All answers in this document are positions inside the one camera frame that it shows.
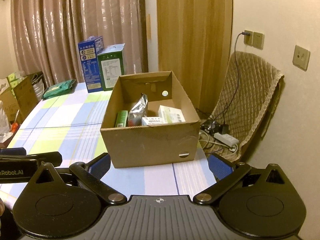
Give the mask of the person's hand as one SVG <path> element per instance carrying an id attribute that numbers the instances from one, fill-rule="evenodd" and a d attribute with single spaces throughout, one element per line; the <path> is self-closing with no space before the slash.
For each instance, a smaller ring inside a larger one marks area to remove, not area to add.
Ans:
<path id="1" fill-rule="evenodd" d="M 0 216 L 3 215 L 4 211 L 5 211 L 5 205 L 3 203 L 3 200 L 0 199 Z"/>

